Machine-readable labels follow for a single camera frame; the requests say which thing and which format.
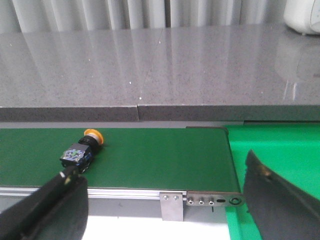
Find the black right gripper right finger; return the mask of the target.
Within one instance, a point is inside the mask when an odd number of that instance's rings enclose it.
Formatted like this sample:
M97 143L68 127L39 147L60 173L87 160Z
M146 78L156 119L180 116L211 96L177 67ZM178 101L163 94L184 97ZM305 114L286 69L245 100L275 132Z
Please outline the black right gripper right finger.
M263 240L318 240L320 201L247 154L243 193Z

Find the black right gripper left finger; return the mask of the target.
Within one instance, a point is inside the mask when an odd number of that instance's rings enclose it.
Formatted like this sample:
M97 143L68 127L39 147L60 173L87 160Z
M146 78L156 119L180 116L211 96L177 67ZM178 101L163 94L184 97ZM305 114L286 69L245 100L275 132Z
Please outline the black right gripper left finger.
M88 181L69 166L0 214L2 240L80 240L88 221Z

